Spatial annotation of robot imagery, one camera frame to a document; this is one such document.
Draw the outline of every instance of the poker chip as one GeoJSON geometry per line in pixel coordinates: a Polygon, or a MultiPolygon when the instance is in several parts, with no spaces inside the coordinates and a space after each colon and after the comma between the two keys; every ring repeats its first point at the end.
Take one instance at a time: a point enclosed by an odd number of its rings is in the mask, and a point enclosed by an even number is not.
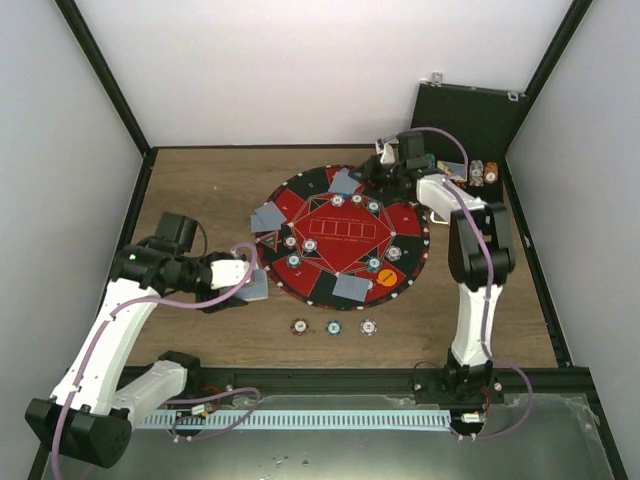
{"type": "Polygon", "coordinates": [[[316,242],[315,240],[313,240],[311,238],[308,238],[302,244],[302,248],[304,248],[305,252],[313,252],[316,249],[317,246],[318,246],[318,242],[316,242]]]}
{"type": "Polygon", "coordinates": [[[378,331],[378,325],[370,318],[366,318],[360,322],[360,331],[367,337],[370,337],[378,331]]]}
{"type": "Polygon", "coordinates": [[[380,204],[378,202],[369,202],[367,204],[367,210],[370,212],[378,212],[380,211],[380,204]]]}
{"type": "Polygon", "coordinates": [[[389,250],[387,250],[387,258],[392,262],[399,260],[401,256],[402,250],[398,247],[389,247],[389,250]]]}
{"type": "Polygon", "coordinates": [[[332,337],[337,337],[342,333],[342,324],[337,320],[331,320],[327,323],[327,333],[332,337]]]}
{"type": "Polygon", "coordinates": [[[376,273],[378,270],[380,270],[382,262],[378,257],[371,257],[369,260],[367,260],[365,266],[367,267],[367,271],[376,273]]]}
{"type": "Polygon", "coordinates": [[[298,268],[301,263],[302,259],[300,258],[300,255],[293,253],[287,257],[287,265],[291,268],[298,268]]]}
{"type": "Polygon", "coordinates": [[[296,318],[291,324],[291,333],[302,335],[309,329],[309,324],[304,318],[296,318]]]}
{"type": "Polygon", "coordinates": [[[488,184],[496,183],[498,181],[498,164],[496,162],[489,162],[485,165],[484,181],[488,184]]]}
{"type": "Polygon", "coordinates": [[[331,197],[331,203],[335,207],[341,207],[344,203],[344,197],[342,195],[334,195],[333,197],[331,197]]]}
{"type": "Polygon", "coordinates": [[[483,173],[484,165],[482,164],[482,160],[472,160],[469,166],[469,176],[472,178],[482,179],[483,173]]]}

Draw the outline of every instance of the red wire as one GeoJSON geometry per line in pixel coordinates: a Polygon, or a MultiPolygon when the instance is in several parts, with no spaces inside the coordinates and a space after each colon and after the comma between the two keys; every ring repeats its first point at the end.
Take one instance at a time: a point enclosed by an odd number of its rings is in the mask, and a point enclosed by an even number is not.
{"type": "Polygon", "coordinates": [[[482,393],[484,393],[484,398],[487,402],[487,405],[484,408],[484,411],[485,411],[485,414],[487,415],[487,418],[489,418],[489,405],[491,405],[491,400],[489,399],[489,389],[487,387],[482,387],[480,390],[482,390],[482,393]]]}
{"type": "MultiPolygon", "coordinates": [[[[213,385],[206,385],[202,388],[203,391],[207,392],[207,391],[212,391],[214,392],[216,395],[222,393],[222,390],[220,390],[218,387],[214,387],[213,385]]],[[[214,412],[217,412],[218,409],[220,408],[220,402],[222,401],[221,398],[218,399],[216,406],[213,408],[213,410],[209,413],[209,415],[211,415],[214,412]]]]}

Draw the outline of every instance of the black metal frame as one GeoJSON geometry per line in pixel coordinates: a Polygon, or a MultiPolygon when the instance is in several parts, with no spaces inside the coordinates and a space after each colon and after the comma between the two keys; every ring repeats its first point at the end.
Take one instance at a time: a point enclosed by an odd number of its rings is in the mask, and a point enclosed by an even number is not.
{"type": "MultiPolygon", "coordinates": [[[[88,61],[102,83],[106,93],[116,108],[122,122],[143,157],[135,190],[127,211],[126,219],[118,241],[118,249],[129,243],[138,221],[142,203],[147,190],[158,148],[151,148],[138,125],[133,112],[122,94],[107,62],[96,44],[82,14],[74,0],[55,0],[65,17],[69,27],[83,49],[88,61]]],[[[527,106],[523,108],[518,120],[514,123],[511,140],[515,137],[535,99],[542,91],[553,68],[568,45],[573,33],[584,17],[592,0],[574,0],[540,62],[525,92],[528,97],[527,106]]],[[[331,148],[338,145],[260,145],[252,147],[207,146],[207,147],[170,147],[170,148],[331,148]]],[[[363,147],[369,145],[340,145],[341,147],[363,147]]],[[[591,374],[586,368],[574,367],[562,334],[562,328],[555,312],[549,289],[542,272],[535,246],[530,236],[522,206],[518,199],[513,179],[508,166],[504,163],[503,178],[511,200],[516,222],[525,244],[525,252],[529,263],[536,292],[551,337],[558,366],[557,369],[527,369],[534,390],[539,393],[571,394],[583,393],[591,410],[600,418],[598,432],[606,449],[607,457],[615,478],[626,479],[626,473],[620,460],[618,450],[611,435],[609,425],[600,405],[591,374]]],[[[126,367],[121,382],[136,378],[144,371],[143,367],[126,367]]],[[[428,384],[431,378],[440,375],[437,369],[375,369],[375,370],[310,370],[310,369],[204,369],[208,381],[213,384],[233,384],[235,387],[253,386],[265,395],[274,394],[383,394],[411,392],[415,394],[417,403],[439,403],[443,407],[455,407],[447,404],[437,392],[415,392],[412,388],[417,382],[428,384]]],[[[496,378],[500,380],[503,394],[522,393],[525,391],[520,377],[512,371],[496,369],[496,378]]],[[[48,459],[46,448],[40,448],[29,474],[29,479],[39,479],[43,475],[48,459]]]]}

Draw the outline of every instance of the wooden surface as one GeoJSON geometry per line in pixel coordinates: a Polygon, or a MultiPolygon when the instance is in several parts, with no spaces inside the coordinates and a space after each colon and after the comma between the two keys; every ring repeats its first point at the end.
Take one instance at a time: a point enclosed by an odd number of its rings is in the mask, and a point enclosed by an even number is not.
{"type": "MultiPolygon", "coordinates": [[[[368,149],[181,149],[161,150],[140,213],[134,240],[150,235],[165,210],[196,218],[207,229],[209,250],[228,251],[253,240],[249,216],[283,181],[319,165],[357,164],[368,149]]],[[[493,350],[528,367],[556,365],[515,224],[517,266],[498,303],[493,350]]],[[[269,299],[213,315],[159,306],[144,326],[129,364],[153,362],[166,350],[199,356],[207,366],[412,367],[443,364],[455,335],[458,287],[447,266],[448,227],[433,225],[430,256],[416,283],[384,305],[335,312],[310,307],[269,280],[269,299]],[[311,330],[290,331],[296,318],[311,330]],[[359,324],[372,318],[378,333],[366,337],[359,324]],[[343,333],[325,333],[329,320],[343,333]]],[[[192,252],[199,253],[198,238],[192,252]]],[[[175,295],[193,301],[192,295],[175,295]]]]}

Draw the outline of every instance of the white robotic arm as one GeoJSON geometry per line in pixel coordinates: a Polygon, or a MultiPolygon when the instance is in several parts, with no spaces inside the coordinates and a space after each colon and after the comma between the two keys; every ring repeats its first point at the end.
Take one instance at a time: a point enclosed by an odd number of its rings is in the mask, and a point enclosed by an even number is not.
{"type": "MultiPolygon", "coordinates": [[[[460,212],[461,207],[454,195],[444,186],[447,181],[442,173],[432,173],[418,179],[416,196],[420,204],[432,209],[447,223],[451,222],[451,213],[460,212]]],[[[457,190],[465,206],[470,211],[483,210],[486,202],[477,197],[472,197],[464,190],[451,184],[450,188],[457,190]]],[[[459,283],[460,305],[458,307],[458,328],[456,336],[451,344],[451,353],[460,365],[475,367],[484,365],[489,360],[482,348],[482,317],[484,300],[487,288],[479,287],[471,290],[466,284],[459,283]]],[[[495,312],[498,297],[502,293],[502,286],[494,286],[491,290],[490,307],[485,325],[485,343],[491,351],[491,330],[493,326],[493,314],[495,312]]]]}
{"type": "Polygon", "coordinates": [[[495,307],[506,275],[515,265],[506,208],[501,204],[487,205],[482,199],[469,195],[448,181],[441,171],[429,168],[425,159],[397,161],[388,141],[376,142],[376,152],[376,156],[356,169],[354,178],[368,182],[374,188],[380,185],[387,191],[389,188],[396,189],[399,195],[431,209],[451,226],[449,266],[458,283],[460,305],[456,336],[450,350],[453,359],[450,358],[449,363],[453,360],[458,374],[462,376],[468,375],[474,369],[485,369],[489,358],[482,345],[483,338],[486,349],[490,351],[495,307]],[[487,264],[477,238],[463,215],[461,202],[472,214],[476,226],[489,233],[486,243],[497,272],[491,287],[489,311],[484,324],[487,264]]]}
{"type": "Polygon", "coordinates": [[[154,236],[116,254],[104,301],[78,356],[50,398],[33,399],[25,413],[44,445],[53,445],[56,427],[64,422],[60,453],[112,466],[124,452],[131,431],[146,416],[183,393],[186,386],[199,389],[188,381],[195,377],[189,374],[200,368],[199,360],[167,352],[150,370],[116,391],[135,340],[156,307],[153,300],[129,301],[158,299],[167,289],[175,289],[195,293],[207,313],[244,304],[237,299],[232,303],[231,296],[250,278],[249,262],[227,253],[183,255],[191,248],[196,223],[165,213],[154,236]],[[219,289],[232,286],[220,295],[219,289]]]}

